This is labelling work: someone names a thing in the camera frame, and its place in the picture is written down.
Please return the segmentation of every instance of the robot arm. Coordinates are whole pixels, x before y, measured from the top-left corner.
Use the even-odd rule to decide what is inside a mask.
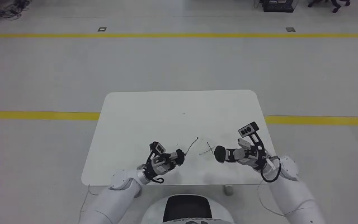
[[[270,183],[270,190],[283,216],[291,224],[325,224],[321,210],[306,184],[298,178],[296,163],[287,156],[271,156],[257,134],[255,122],[241,128],[242,138],[249,136],[253,145],[239,138],[241,148],[225,149],[217,146],[214,152],[218,162],[238,162],[260,172]]]
[[[136,170],[123,170],[113,175],[110,186],[106,187],[91,203],[80,220],[80,224],[117,224],[127,211],[142,186],[150,183],[163,183],[164,175],[176,165],[184,163],[185,154],[181,150],[165,153],[159,142],[150,144],[150,155],[146,164]]]

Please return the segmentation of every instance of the white table top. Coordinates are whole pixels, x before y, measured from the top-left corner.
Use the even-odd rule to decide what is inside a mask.
[[[220,164],[209,151],[238,148],[238,129],[255,121],[265,148],[275,154],[257,96],[250,90],[113,92],[107,95],[82,173],[85,185],[109,185],[112,175],[146,162],[149,144],[168,153],[187,151],[182,166],[165,174],[164,185],[258,184],[248,166]]]

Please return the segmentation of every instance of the floor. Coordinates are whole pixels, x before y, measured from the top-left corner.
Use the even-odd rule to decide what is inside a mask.
[[[263,13],[252,0],[38,0],[1,34],[358,33],[357,4]],[[264,115],[357,116],[356,38],[1,38],[0,111],[100,112],[120,91],[256,92]],[[0,119],[0,223],[76,223],[96,121]],[[356,126],[269,125],[279,155],[291,156],[327,223],[355,223]],[[120,223],[175,193],[224,205],[237,224],[287,223],[261,207],[256,186],[144,188]],[[100,187],[94,186],[94,192]],[[266,186],[265,204],[276,209]]]

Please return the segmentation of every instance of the chair leg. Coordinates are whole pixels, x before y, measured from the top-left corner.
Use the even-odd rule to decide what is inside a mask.
[[[332,4],[335,6],[335,8],[333,9],[333,13],[338,12],[338,10],[341,8],[341,5],[337,3],[337,0],[331,0]]]

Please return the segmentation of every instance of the yellow floor line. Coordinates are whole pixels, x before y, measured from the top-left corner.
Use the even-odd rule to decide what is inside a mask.
[[[126,34],[0,34],[0,38],[358,38],[358,34],[345,33],[126,33]]]
[[[98,120],[100,113],[56,111],[0,111],[0,119]],[[358,126],[358,117],[348,116],[266,116],[267,124]]]
[[[0,111],[0,119],[98,120],[100,113],[56,111]]]

